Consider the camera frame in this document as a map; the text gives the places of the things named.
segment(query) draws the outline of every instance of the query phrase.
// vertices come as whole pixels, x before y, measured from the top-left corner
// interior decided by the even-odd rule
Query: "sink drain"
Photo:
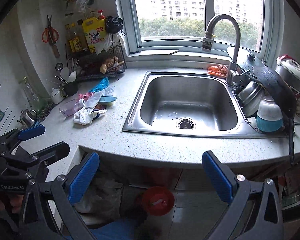
[[[187,129],[187,130],[194,130],[195,129],[195,122],[187,117],[180,118],[177,121],[177,128],[179,129]]]

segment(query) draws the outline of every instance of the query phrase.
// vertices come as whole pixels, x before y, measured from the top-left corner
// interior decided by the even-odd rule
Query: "wok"
[[[275,103],[289,119],[289,157],[290,163],[294,161],[293,131],[294,116],[297,110],[297,101],[290,87],[282,77],[273,69],[260,67],[253,70],[254,75],[272,96]]]

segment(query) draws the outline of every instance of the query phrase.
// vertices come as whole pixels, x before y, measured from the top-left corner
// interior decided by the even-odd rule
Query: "sink basin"
[[[246,122],[224,80],[175,72],[146,73],[122,130],[197,137],[268,137]]]

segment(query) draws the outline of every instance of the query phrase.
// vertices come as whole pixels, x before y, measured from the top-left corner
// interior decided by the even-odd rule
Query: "countertop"
[[[73,117],[64,118],[59,106],[52,109],[42,124],[44,135],[22,142],[20,145],[30,154],[64,141],[70,146],[69,156],[49,166],[47,181],[59,174],[67,174],[69,168],[79,163],[79,147],[89,148],[114,156],[133,157],[142,163],[144,160],[164,162],[172,167],[198,168],[202,153],[211,150],[222,162],[232,167],[255,166],[289,159],[287,138],[194,138],[167,135],[123,132],[122,127],[133,100],[147,71],[203,72],[204,70],[183,68],[132,68],[127,69],[120,80],[110,80],[114,86],[115,104],[108,108],[105,116],[96,119],[91,125],[73,123]],[[87,92],[99,81],[80,84],[79,91]],[[300,154],[300,126],[295,127],[295,154]]]

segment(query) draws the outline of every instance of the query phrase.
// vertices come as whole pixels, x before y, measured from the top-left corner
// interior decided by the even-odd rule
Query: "window pane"
[[[204,0],[135,0],[141,40],[204,35]]]
[[[215,15],[228,14],[241,30],[240,46],[260,51],[263,31],[263,0],[214,0]],[[215,41],[234,44],[235,30],[228,20],[217,23]]]

